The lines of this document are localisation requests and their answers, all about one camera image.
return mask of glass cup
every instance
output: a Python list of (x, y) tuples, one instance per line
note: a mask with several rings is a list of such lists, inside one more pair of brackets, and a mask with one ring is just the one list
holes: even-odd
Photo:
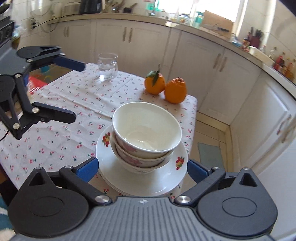
[(118, 55), (114, 53), (100, 53), (98, 55), (100, 81), (111, 80), (117, 76)]

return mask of cutting board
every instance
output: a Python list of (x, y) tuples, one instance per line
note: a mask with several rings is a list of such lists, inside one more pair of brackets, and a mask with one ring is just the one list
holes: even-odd
[(213, 31), (219, 35), (222, 35), (222, 36), (226, 37), (226, 39), (229, 40), (230, 36), (231, 36), (233, 22), (227, 18), (223, 18), (217, 14), (214, 14), (214, 13), (206, 10), (204, 13), (204, 18), (203, 18), (201, 27), (204, 24), (210, 24), (210, 25), (214, 26), (216, 23), (218, 24), (218, 27), (225, 28), (225, 29), (229, 30), (229, 32), (215, 31), (215, 30), (211, 30), (211, 31)]

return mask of stacked bowl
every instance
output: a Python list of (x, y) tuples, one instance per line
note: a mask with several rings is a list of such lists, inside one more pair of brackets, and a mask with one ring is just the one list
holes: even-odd
[(135, 173), (164, 166), (182, 138), (176, 118), (146, 102), (120, 106), (112, 117), (112, 127), (112, 150), (123, 167)]

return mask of orange fruit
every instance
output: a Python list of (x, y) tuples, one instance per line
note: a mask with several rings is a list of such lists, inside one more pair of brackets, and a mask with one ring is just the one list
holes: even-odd
[(165, 99), (172, 104), (183, 102), (186, 95), (186, 83), (182, 78), (173, 79), (165, 86)]
[(151, 71), (144, 81), (146, 91), (152, 95), (158, 95), (165, 89), (165, 79), (158, 71)]

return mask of table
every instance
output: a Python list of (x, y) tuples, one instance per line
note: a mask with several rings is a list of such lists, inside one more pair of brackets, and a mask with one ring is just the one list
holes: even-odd
[[(63, 166), (77, 166), (94, 156), (97, 140), (111, 125), (114, 111), (127, 102), (150, 102), (172, 113), (182, 127), (182, 142), (187, 153), (190, 152), (196, 98), (187, 95), (181, 104), (170, 104), (163, 93), (159, 96), (147, 93), (141, 77), (120, 71), (113, 80), (100, 82), (98, 77), (98, 66), (87, 64), (83, 72), (72, 71), (33, 94), (34, 102), (72, 110), (77, 118), (72, 124), (39, 122), (29, 128), (21, 140), (9, 134), (0, 142), (1, 165), (17, 189), (37, 166), (47, 171), (58, 171)], [(1, 123), (0, 136), (6, 131)], [(99, 173), (90, 183), (111, 197), (121, 195), (110, 188)], [(172, 199), (179, 194), (177, 189), (180, 186), (170, 193)]]

